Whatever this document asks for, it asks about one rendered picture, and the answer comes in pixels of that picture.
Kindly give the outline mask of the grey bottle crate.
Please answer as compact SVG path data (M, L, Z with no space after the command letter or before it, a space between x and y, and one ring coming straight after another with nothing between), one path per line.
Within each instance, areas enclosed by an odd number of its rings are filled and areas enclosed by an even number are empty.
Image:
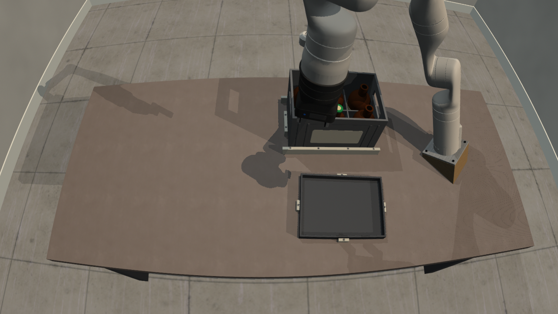
M287 123L288 147L374 147L378 141L382 128L382 106L378 93L373 84L361 72L349 72L345 81L342 95L344 97L343 117L336 117L333 123L324 127L321 121L301 119L296 122L294 115L293 90L299 85L299 69L289 70L289 85L287 95ZM368 85L370 105L374 107L375 119L355 119L354 114L359 110L347 110L347 99L351 92L359 89L361 84ZM380 116L378 114L375 97L377 97Z

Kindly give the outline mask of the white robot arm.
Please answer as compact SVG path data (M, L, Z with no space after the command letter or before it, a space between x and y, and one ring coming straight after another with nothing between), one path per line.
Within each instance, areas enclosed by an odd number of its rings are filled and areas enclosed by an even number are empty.
M350 56L357 33L356 20L344 8L354 12L365 12L373 8L378 0L303 2L308 22L307 49L320 59L338 61ZM409 13L420 45L427 84L446 89L435 93L432 98L434 150L440 155L450 156L462 145L462 69L458 59L434 55L449 29L445 3L444 0L411 0Z

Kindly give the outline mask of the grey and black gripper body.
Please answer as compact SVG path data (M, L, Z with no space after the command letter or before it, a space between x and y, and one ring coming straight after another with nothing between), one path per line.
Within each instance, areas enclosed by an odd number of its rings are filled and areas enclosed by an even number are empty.
M337 102L349 74L351 55L338 61L314 56L306 47L306 31L300 33L299 44L304 49L299 64L295 115L301 119L333 123Z

